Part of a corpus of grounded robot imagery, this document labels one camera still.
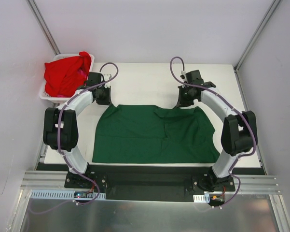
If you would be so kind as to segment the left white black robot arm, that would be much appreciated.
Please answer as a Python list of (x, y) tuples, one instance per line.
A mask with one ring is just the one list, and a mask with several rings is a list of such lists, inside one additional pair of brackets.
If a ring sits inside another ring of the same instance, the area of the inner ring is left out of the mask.
[(43, 126), (43, 142), (52, 150), (57, 151), (66, 162), (69, 172), (77, 174), (76, 183), (87, 188), (92, 184), (93, 177), (87, 173), (88, 163), (78, 148), (79, 132), (77, 117), (89, 105), (111, 105), (111, 87), (99, 72), (90, 72), (84, 85), (74, 95), (57, 107), (45, 110)]

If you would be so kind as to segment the green t shirt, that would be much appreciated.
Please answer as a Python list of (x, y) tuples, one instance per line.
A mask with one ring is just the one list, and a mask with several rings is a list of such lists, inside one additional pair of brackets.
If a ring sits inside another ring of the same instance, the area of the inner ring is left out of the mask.
[(92, 161), (117, 164), (215, 163), (215, 129), (199, 108), (109, 106), (98, 121)]

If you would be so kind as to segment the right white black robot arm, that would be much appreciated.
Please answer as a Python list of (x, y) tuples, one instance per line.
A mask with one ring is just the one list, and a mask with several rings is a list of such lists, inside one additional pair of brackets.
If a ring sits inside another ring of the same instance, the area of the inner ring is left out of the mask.
[(204, 82), (199, 70), (181, 71), (177, 107), (191, 106), (195, 100), (208, 106), (223, 122), (222, 152), (199, 179), (197, 186), (204, 191), (218, 191), (231, 178), (233, 168), (241, 157), (250, 156), (257, 145), (256, 116), (252, 111), (238, 111), (212, 82)]

